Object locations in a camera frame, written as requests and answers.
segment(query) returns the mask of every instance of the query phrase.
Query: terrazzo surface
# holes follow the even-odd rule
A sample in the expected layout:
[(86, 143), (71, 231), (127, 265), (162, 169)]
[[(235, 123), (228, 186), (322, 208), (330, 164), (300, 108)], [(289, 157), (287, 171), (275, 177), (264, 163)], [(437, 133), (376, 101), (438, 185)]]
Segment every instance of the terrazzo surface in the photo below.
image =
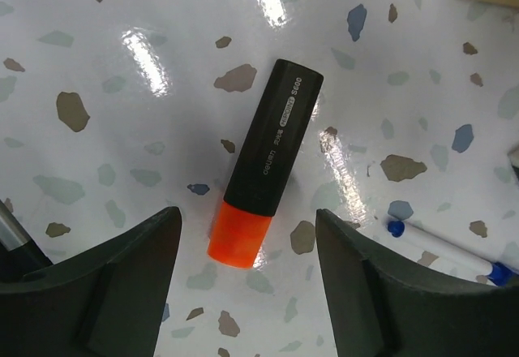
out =
[[(336, 356), (315, 248), (327, 208), (388, 215), (519, 268), (519, 16), (466, 0), (0, 0), (0, 197), (54, 261), (175, 205), (156, 357)], [(250, 271), (208, 230), (277, 58), (324, 75)]]

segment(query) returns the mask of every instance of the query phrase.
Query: black pen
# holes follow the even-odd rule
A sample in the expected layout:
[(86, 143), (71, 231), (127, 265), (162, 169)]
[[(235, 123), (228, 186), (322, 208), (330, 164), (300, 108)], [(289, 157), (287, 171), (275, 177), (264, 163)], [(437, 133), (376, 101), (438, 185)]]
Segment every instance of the black pen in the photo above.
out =
[(0, 278), (15, 282), (52, 262), (0, 201)]

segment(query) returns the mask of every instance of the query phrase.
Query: blue pen end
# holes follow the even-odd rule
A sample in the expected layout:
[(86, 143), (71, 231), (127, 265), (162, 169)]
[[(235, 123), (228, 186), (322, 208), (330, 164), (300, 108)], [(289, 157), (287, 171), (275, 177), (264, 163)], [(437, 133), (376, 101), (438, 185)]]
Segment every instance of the blue pen end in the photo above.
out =
[(390, 221), (388, 223), (388, 231), (395, 238), (400, 238), (404, 234), (405, 223), (402, 221)]
[(500, 262), (492, 264), (492, 272), (487, 276), (488, 279), (497, 286), (506, 286), (512, 278), (513, 272)]

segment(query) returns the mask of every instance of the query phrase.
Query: highlighter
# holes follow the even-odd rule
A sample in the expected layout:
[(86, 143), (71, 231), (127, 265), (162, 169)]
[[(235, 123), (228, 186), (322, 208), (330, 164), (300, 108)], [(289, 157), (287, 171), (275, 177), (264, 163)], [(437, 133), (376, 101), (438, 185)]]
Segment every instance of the highlighter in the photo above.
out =
[(322, 84), (316, 71), (276, 61), (212, 230), (208, 254), (214, 260), (241, 269), (254, 264)]

